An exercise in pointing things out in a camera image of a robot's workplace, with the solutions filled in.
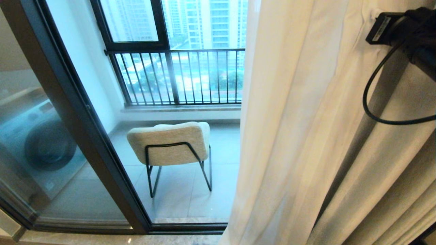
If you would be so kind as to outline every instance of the balcony railing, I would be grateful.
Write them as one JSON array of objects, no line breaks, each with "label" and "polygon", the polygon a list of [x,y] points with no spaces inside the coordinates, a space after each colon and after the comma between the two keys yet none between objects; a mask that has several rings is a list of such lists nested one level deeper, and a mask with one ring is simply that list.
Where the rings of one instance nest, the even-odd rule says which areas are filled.
[{"label": "balcony railing", "polygon": [[110,55],[127,105],[241,103],[244,48]]}]

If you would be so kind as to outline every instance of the washing machine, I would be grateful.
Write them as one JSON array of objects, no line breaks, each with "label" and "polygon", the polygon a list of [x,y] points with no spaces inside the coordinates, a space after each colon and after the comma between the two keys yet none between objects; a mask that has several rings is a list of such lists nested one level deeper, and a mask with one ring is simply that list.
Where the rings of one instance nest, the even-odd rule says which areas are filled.
[{"label": "washing machine", "polygon": [[2,121],[0,145],[7,151],[2,155],[14,159],[2,164],[24,181],[31,178],[27,182],[36,185],[33,198],[37,195],[52,200],[86,163],[48,99]]}]

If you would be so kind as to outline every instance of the beige upholstered chair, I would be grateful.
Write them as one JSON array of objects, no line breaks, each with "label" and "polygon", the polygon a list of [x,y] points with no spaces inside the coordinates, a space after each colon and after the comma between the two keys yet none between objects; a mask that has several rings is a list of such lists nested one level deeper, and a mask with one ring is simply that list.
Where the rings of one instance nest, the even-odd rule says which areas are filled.
[{"label": "beige upholstered chair", "polygon": [[[162,166],[199,162],[204,178],[212,191],[211,147],[207,122],[186,122],[176,125],[159,124],[151,128],[134,128],[127,133],[127,140],[138,160],[146,165],[150,196],[156,186]],[[209,180],[204,171],[204,161],[209,157]],[[154,188],[151,185],[153,166],[159,166]]]}]

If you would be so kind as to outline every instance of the sheer curtain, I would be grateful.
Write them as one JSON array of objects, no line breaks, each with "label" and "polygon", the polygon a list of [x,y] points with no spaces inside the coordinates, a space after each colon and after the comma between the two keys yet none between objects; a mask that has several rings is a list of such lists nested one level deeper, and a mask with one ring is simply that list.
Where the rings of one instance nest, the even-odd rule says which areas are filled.
[{"label": "sheer curtain", "polygon": [[[241,163],[220,244],[402,244],[435,221],[434,205],[429,204],[434,190],[425,187],[431,177],[421,184],[423,193],[408,197],[400,208],[393,198],[409,194],[396,180],[410,178],[411,168],[418,171],[413,172],[413,162],[434,161],[432,148],[425,145],[431,142],[434,123],[375,124],[361,105],[366,81],[388,50],[364,40],[375,17],[381,11],[420,6],[434,3],[249,3]],[[379,90],[370,105],[381,101]],[[382,117],[434,114],[435,95],[434,82],[407,66],[381,109]],[[415,184],[406,187],[415,189]],[[379,224],[384,230],[373,227],[392,206],[395,215]],[[419,215],[413,211],[423,206]]]}]

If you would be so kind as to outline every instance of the chair leg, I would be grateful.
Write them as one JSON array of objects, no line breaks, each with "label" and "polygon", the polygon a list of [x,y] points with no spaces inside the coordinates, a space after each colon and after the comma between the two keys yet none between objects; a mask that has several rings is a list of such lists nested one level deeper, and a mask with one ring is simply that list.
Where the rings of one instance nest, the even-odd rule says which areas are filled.
[{"label": "chair leg", "polygon": [[154,188],[152,188],[151,187],[151,170],[153,170],[153,166],[147,166],[148,187],[150,189],[150,196],[151,196],[151,198],[153,198],[154,195],[156,194],[156,187],[157,187],[157,183],[159,181],[159,176],[160,176],[160,170],[161,169],[162,169],[162,166],[159,166],[159,169],[157,170],[156,180],[154,181]]},{"label": "chair leg", "polygon": [[206,177],[206,172],[204,171],[204,161],[199,162],[201,170],[203,171],[204,179],[206,180],[206,184],[208,184],[209,191],[212,191],[212,151],[211,146],[209,146],[209,180]]}]

